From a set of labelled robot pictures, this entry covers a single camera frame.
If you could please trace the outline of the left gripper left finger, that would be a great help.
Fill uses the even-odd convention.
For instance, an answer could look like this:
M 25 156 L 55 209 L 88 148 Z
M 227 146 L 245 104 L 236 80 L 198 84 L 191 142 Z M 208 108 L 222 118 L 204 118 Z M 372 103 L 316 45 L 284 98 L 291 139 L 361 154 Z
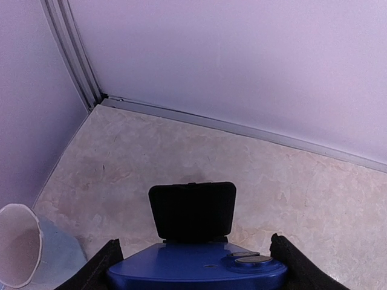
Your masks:
M 59 285 L 57 290 L 109 289 L 106 272 L 109 267 L 122 260 L 120 240 L 109 240 L 75 275 Z

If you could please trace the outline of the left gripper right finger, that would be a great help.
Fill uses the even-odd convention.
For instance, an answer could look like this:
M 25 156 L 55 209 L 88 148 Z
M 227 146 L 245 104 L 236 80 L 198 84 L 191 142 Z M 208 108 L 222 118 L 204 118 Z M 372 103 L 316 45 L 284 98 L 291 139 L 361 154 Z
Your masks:
M 308 257 L 285 236 L 272 235 L 272 258 L 288 267 L 287 278 L 281 289 L 293 290 L 348 290 L 328 274 L 320 270 Z

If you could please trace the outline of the black phone blue edge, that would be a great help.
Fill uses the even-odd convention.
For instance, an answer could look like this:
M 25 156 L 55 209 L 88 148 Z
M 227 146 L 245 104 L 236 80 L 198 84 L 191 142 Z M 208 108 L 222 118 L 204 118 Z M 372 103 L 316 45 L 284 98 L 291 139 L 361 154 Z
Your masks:
M 288 268 L 228 242 L 156 243 L 110 266 L 111 289 L 280 289 Z

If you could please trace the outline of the black folding phone stand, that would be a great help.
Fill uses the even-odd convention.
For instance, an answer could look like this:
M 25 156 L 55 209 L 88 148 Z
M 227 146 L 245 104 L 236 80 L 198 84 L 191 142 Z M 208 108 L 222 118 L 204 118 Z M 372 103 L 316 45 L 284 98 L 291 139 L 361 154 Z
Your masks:
M 165 242 L 227 242 L 236 200 L 234 183 L 155 185 L 149 202 L 159 238 Z

